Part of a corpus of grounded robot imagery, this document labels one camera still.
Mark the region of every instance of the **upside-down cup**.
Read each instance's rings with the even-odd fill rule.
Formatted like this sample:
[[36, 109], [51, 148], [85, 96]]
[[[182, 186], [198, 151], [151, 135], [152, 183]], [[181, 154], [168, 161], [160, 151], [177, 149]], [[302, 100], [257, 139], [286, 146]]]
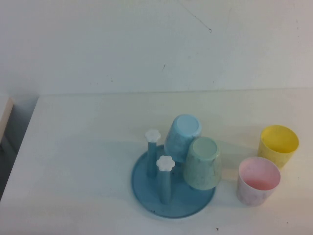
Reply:
[[258, 156], [271, 160], [281, 169], [299, 146], [298, 136], [285, 126], [268, 126], [261, 133]]
[[248, 206], [264, 203], [280, 182], [278, 167], [268, 159], [250, 157], [239, 165], [237, 197]]
[[175, 162], [184, 163], [191, 142], [201, 135], [201, 123], [193, 115], [177, 116], [164, 142], [164, 151]]
[[221, 151], [215, 141], [208, 137], [192, 141], [184, 165], [185, 182], [195, 189], [209, 190], [217, 186], [221, 176]]

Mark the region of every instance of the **mint green cup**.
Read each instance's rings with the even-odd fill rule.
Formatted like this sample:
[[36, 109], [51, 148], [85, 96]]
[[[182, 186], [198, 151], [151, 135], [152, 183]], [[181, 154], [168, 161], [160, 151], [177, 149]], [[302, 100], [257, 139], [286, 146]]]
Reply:
[[193, 140], [183, 171], [186, 183], [200, 190], [216, 187], [222, 177], [220, 154], [221, 151], [213, 139], [200, 137]]

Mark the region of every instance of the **cup rim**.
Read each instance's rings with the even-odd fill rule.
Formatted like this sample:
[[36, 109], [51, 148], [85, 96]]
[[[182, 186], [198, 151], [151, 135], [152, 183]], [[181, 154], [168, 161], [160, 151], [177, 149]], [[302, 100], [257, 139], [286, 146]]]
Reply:
[[193, 136], [193, 134], [186, 134], [186, 133], [183, 133], [182, 131], [180, 131], [179, 129], [178, 129], [178, 127], [177, 127], [177, 121], [178, 121], [178, 119], [180, 118], [180, 117], [182, 117], [182, 116], [190, 116], [190, 117], [192, 117], [192, 118], [194, 118], [196, 121], [197, 121], [197, 123], [198, 123], [198, 128], [197, 128], [197, 130], [194, 132], [194, 134], [201, 134], [201, 131], [202, 131], [202, 125], [201, 125], [201, 122], [200, 122], [200, 120], [196, 117], [196, 116], [194, 116], [194, 115], [192, 115], [192, 114], [180, 114], [180, 115], [178, 115], [175, 119], [174, 119], [174, 121], [173, 121], [173, 123], [172, 123], [172, 127], [174, 128], [174, 130], [175, 130], [175, 132], [176, 133], [178, 133], [180, 136], [183, 136], [183, 137], [185, 137], [185, 138], [189, 138], [190, 136]]
[[209, 139], [209, 140], [213, 141], [214, 144], [216, 145], [216, 151], [215, 151], [215, 153], [213, 153], [213, 154], [212, 154], [209, 158], [207, 158], [207, 159], [202, 159], [202, 158], [198, 158], [198, 159], [200, 159], [200, 160], [203, 161], [203, 162], [212, 161], [212, 160], [216, 159], [216, 158], [220, 155], [221, 150], [220, 150], [218, 144], [216, 143], [216, 141], [215, 141], [214, 139], [210, 138], [210, 137], [200, 136], [200, 137], [198, 137], [198, 138], [195, 138], [195, 139], [191, 142], [191, 144], [190, 144], [190, 146], [189, 146], [189, 151], [192, 152], [192, 155], [199, 156], [199, 154], [197, 154], [197, 153], [194, 151], [194, 149], [193, 149], [193, 144], [194, 144], [195, 141], [197, 141], [198, 139], [201, 139], [201, 138], [202, 138], [202, 139]]
[[[279, 173], [279, 181], [278, 181], [278, 183], [277, 183], [277, 185], [276, 185], [275, 187], [273, 187], [273, 188], [271, 188], [271, 189], [268, 189], [268, 190], [261, 190], [261, 189], [257, 189], [257, 188], [254, 188], [254, 187], [248, 185], [248, 184], [243, 180], [243, 178], [242, 178], [241, 175], [240, 175], [240, 167], [241, 167], [241, 165], [242, 165], [243, 162], [247, 161], [248, 159], [253, 159], [253, 158], [259, 159], [259, 160], [262, 160], [262, 161], [263, 161], [263, 160], [264, 160], [264, 161], [268, 161], [268, 162], [270, 162], [272, 165], [275, 166], [275, 168], [277, 169], [277, 171], [278, 171], [278, 173]], [[269, 159], [266, 159], [266, 158], [263, 158], [263, 157], [257, 157], [257, 156], [248, 157], [248, 158], [246, 158], [246, 159], [244, 159], [244, 160], [242, 160], [242, 161], [240, 162], [239, 167], [238, 167], [238, 177], [239, 177], [239, 178], [241, 179], [241, 181], [242, 181], [246, 186], [248, 186], [249, 188], [251, 188], [251, 189], [253, 189], [253, 190], [261, 191], [261, 192], [267, 192], [267, 191], [274, 190], [275, 188], [278, 187], [278, 185], [280, 184], [280, 180], [281, 180], [280, 170], [279, 170], [279, 168], [276, 166], [276, 164], [273, 163], [273, 162], [272, 162], [271, 160], [269, 160]]]
[[[287, 153], [277, 152], [277, 151], [271, 149], [270, 147], [268, 147], [268, 146], [264, 143], [264, 141], [262, 140], [262, 135], [263, 135], [263, 133], [265, 132], [266, 129], [268, 129], [268, 128], [270, 128], [270, 127], [274, 127], [274, 126], [279, 126], [279, 127], [286, 128], [286, 129], [290, 130], [292, 133], [294, 133], [294, 135], [296, 136], [296, 138], [297, 138], [297, 140], [298, 140], [298, 145], [297, 145], [297, 147], [296, 147], [295, 150], [293, 150], [293, 151], [291, 151], [291, 152], [287, 152]], [[268, 150], [270, 150], [270, 151], [272, 151], [272, 152], [275, 152], [275, 153], [279, 153], [279, 154], [290, 154], [290, 153], [293, 153], [293, 152], [297, 151], [297, 149], [299, 148], [299, 145], [300, 145], [300, 140], [299, 140], [299, 137], [297, 136], [297, 134], [296, 134], [293, 130], [291, 130], [290, 128], [288, 128], [288, 127], [286, 127], [286, 126], [283, 126], [283, 125], [270, 125], [270, 126], [265, 127], [265, 128], [262, 130], [262, 132], [261, 132], [260, 141], [262, 142], [262, 144], [263, 144]]]

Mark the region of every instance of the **yellow cup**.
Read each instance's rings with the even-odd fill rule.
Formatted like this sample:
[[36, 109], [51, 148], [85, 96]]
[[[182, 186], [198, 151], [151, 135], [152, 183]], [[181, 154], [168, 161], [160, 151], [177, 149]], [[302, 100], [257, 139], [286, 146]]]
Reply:
[[285, 126], [268, 126], [261, 133], [258, 156], [271, 160], [281, 169], [299, 146], [298, 136]]

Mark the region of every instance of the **white table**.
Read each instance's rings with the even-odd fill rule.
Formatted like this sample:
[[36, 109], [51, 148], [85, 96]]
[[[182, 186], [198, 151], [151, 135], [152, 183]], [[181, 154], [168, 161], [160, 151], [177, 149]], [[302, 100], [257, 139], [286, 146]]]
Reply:
[[[108, 94], [39, 98], [0, 203], [0, 234], [313, 233], [313, 90]], [[130, 176], [156, 128], [191, 113], [215, 138], [223, 179], [211, 203], [185, 219], [162, 219], [136, 201]], [[237, 167], [255, 156], [261, 130], [285, 125], [300, 148], [262, 206], [235, 196]]]

